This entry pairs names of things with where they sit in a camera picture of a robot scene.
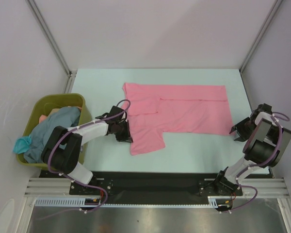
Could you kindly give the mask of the pink t shirt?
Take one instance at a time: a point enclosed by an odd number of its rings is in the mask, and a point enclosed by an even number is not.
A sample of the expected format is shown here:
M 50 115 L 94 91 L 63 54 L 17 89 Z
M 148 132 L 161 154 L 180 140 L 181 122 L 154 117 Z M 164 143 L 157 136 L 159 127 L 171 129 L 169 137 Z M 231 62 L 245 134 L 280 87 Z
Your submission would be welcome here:
M 163 133 L 228 135 L 233 125 L 223 85 L 124 83 L 132 156 L 165 148 Z

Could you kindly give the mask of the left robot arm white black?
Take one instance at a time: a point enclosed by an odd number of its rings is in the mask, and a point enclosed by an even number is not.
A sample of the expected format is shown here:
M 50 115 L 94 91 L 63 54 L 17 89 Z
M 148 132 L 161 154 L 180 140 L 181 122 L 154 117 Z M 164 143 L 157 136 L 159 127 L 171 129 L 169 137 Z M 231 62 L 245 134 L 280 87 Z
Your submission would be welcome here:
M 92 194 L 97 190 L 97 181 L 93 179 L 93 173 L 81 164 L 81 149 L 89 141 L 110 134 L 113 134 L 118 142 L 133 142 L 127 109 L 113 106 L 110 112 L 85 124 L 70 128 L 55 127 L 44 147 L 41 159 L 50 172 L 81 183 L 81 189 L 87 194 Z

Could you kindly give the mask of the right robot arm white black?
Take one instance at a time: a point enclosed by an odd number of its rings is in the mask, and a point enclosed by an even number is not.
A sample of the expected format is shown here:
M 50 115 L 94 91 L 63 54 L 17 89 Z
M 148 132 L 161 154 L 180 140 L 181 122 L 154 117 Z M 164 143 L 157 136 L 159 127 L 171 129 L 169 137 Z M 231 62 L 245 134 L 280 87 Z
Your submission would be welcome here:
M 253 172 L 279 163 L 291 140 L 291 130 L 283 127 L 280 120 L 290 121 L 290 118 L 272 111 L 272 106 L 263 103 L 250 117 L 232 126 L 230 133 L 238 136 L 235 141 L 245 143 L 243 157 L 219 172 L 213 183 L 217 194 L 233 194 Z

